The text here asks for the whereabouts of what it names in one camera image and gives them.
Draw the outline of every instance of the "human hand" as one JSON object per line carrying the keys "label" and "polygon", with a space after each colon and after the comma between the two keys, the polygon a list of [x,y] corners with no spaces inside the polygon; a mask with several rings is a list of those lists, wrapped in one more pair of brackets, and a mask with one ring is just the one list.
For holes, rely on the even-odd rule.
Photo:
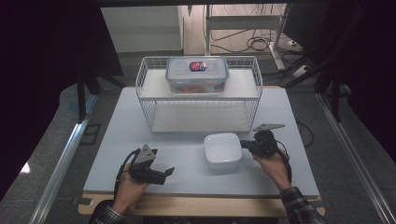
{"label": "human hand", "polygon": [[117,191],[117,198],[113,204],[113,209],[122,215],[129,207],[137,203],[149,185],[149,183],[136,183],[128,173],[129,166],[130,163],[124,167],[124,172],[120,178],[119,190]]}
{"label": "human hand", "polygon": [[[280,151],[288,160],[290,159],[289,154],[287,154],[284,149],[280,149]],[[280,191],[291,188],[291,183],[288,180],[288,171],[279,154],[276,153],[272,157],[266,159],[255,154],[252,155],[253,159],[262,166],[264,172],[274,181]]]}

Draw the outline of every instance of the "wire rack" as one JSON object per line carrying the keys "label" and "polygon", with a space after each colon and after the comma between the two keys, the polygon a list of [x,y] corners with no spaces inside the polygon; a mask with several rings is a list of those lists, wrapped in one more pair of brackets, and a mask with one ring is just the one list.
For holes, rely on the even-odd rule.
{"label": "wire rack", "polygon": [[143,59],[136,94],[153,133],[250,131],[262,96],[262,75],[253,56],[225,57],[230,77],[224,91],[174,94],[165,79],[168,57]]}

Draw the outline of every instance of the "wall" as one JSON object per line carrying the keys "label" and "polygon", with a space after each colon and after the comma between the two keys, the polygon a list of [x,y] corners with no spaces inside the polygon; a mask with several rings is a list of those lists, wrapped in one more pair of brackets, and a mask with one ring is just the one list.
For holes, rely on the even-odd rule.
{"label": "wall", "polygon": [[177,7],[103,7],[116,52],[182,49]]}

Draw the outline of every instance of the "food container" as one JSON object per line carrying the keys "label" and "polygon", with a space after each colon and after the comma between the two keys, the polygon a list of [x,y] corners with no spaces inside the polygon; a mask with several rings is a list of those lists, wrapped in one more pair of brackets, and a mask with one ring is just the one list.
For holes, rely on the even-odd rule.
{"label": "food container", "polygon": [[173,93],[219,93],[229,77],[223,57],[171,57],[165,78]]}
{"label": "food container", "polygon": [[205,138],[207,165],[213,170],[230,171],[242,159],[242,148],[235,133],[210,134]]}

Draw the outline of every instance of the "shelf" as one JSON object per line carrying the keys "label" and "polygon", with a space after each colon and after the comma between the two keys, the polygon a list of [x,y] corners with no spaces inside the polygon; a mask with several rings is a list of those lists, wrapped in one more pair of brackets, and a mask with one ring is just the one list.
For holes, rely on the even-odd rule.
{"label": "shelf", "polygon": [[165,69],[148,69],[139,98],[141,100],[153,99],[241,99],[257,100],[260,95],[254,80],[252,70],[249,68],[230,69],[230,77],[225,83],[223,92],[176,94],[171,92],[165,79]]}
{"label": "shelf", "polygon": [[157,105],[152,125],[154,133],[169,132],[249,132],[244,103]]}

